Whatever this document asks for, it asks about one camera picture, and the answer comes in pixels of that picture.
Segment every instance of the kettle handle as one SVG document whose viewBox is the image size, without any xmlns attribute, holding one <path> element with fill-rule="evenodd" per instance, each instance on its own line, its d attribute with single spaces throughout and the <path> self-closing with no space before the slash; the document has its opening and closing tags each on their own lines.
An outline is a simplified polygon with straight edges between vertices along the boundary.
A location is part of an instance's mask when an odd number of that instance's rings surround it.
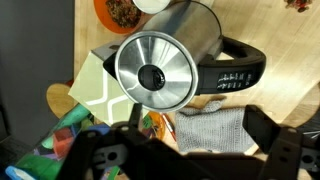
<svg viewBox="0 0 320 180">
<path fill-rule="evenodd" d="M 207 55 L 198 64 L 199 83 L 195 95 L 234 92 L 255 85 L 261 78 L 266 56 L 240 41 L 222 37 L 223 51 L 233 60 L 213 60 Z"/>
</svg>

